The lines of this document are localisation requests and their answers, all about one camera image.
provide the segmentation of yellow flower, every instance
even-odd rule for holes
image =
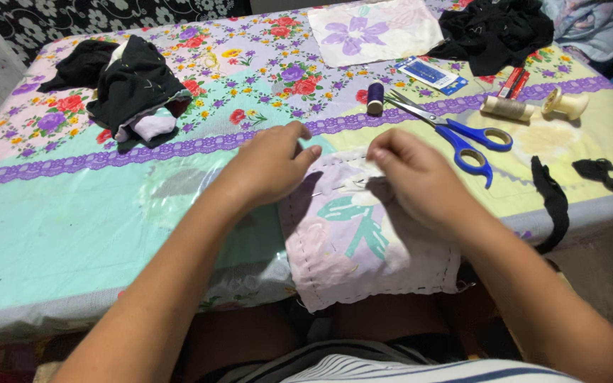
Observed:
[[[240,52],[243,52],[243,50],[242,49],[238,49],[238,48],[229,49],[226,52],[222,53],[221,56],[222,57],[236,57],[236,56],[238,56],[238,54]]]

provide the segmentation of purple lace border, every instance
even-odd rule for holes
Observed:
[[[560,87],[564,93],[578,94],[581,92],[597,92],[602,89],[613,89],[613,84],[603,76],[562,81],[560,83],[538,84],[524,87],[519,95],[519,101],[542,100],[555,87]],[[464,96],[451,100],[441,100],[422,104],[422,107],[435,113],[462,113],[466,110],[478,110],[486,95],[496,92]],[[387,109],[381,117],[371,117],[365,113],[345,117],[326,118],[319,121],[304,123],[311,134],[334,134],[345,129],[356,130],[362,127],[377,127],[385,123],[400,123],[401,121],[417,119],[399,109]],[[3,166],[0,168],[0,183],[14,179],[29,180],[40,176],[53,177],[61,173],[74,173],[82,169],[99,170],[106,166],[123,166],[128,163],[143,163],[151,160],[168,160],[174,156],[186,157],[197,152],[209,153],[218,150],[231,150],[243,141],[251,139],[256,132],[240,132],[218,135],[216,137],[198,138],[179,143],[165,143],[154,149],[136,147],[120,154],[117,151],[93,152],[78,157],[68,157],[60,160],[37,161],[21,165]]]

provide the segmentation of crumpled black fabric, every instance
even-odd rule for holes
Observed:
[[[540,8],[538,0],[474,0],[462,11],[445,11],[438,20],[445,41],[427,55],[468,60],[474,76],[520,67],[552,43],[554,26]]]
[[[533,185],[536,191],[543,196],[543,205],[552,218],[552,232],[548,238],[535,247],[540,254],[545,254],[557,246],[569,229],[569,214],[567,213],[569,203],[562,187],[550,177],[548,166],[541,165],[537,155],[531,158],[531,174]]]
[[[172,73],[165,58],[153,43],[136,35],[129,41],[122,58],[101,71],[98,82],[98,99],[87,104],[92,119],[102,122],[115,137],[120,125],[144,110],[164,105],[186,87]],[[176,108],[167,108],[179,117],[190,103],[171,101]],[[131,129],[125,127],[135,137]]]
[[[613,171],[612,162],[606,158],[598,160],[579,160],[571,164],[578,175],[583,178],[601,181],[607,189],[613,192],[613,178],[609,177],[609,171]]]
[[[112,51],[120,46],[114,42],[84,40],[70,56],[56,64],[56,76],[39,85],[39,92],[63,91],[70,88],[92,88],[98,84],[101,69],[110,62]]]

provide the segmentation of table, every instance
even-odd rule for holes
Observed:
[[[428,1],[437,15],[458,0]],[[279,20],[288,34],[272,34]],[[139,35],[160,48],[193,94],[166,143],[116,145],[84,110],[93,91],[36,92],[55,64],[85,38],[123,42]],[[0,108],[0,342],[89,326],[148,263],[187,208],[255,132],[303,121],[325,153],[367,145],[392,126],[408,129],[448,157],[452,147],[430,127],[398,109],[366,115],[364,91],[380,80],[425,109],[472,127],[508,131],[510,152],[486,152],[495,171],[483,177],[458,171],[473,195],[516,235],[538,240],[552,222],[531,181],[539,155],[564,185],[573,244],[596,225],[613,221],[613,195],[576,175],[571,162],[613,162],[613,84],[561,48],[538,50],[519,100],[541,104],[554,87],[588,93],[579,121],[535,115],[529,125],[482,116],[512,68],[474,78],[466,63],[428,58],[467,78],[448,98],[403,74],[394,62],[327,68],[311,37],[306,10],[74,36],[48,44]],[[304,71],[297,94],[278,77],[289,64]],[[219,255],[201,310],[233,309],[295,294],[275,205],[263,206],[232,231]]]

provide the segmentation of white thread spool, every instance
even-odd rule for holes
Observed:
[[[548,114],[553,110],[566,113],[569,120],[575,120],[581,117],[581,114],[588,107],[590,99],[588,95],[581,95],[579,98],[573,98],[562,95],[562,89],[555,88],[546,98],[546,103],[543,105],[543,113]]]
[[[479,110],[513,120],[528,121],[536,107],[506,98],[486,96]]]

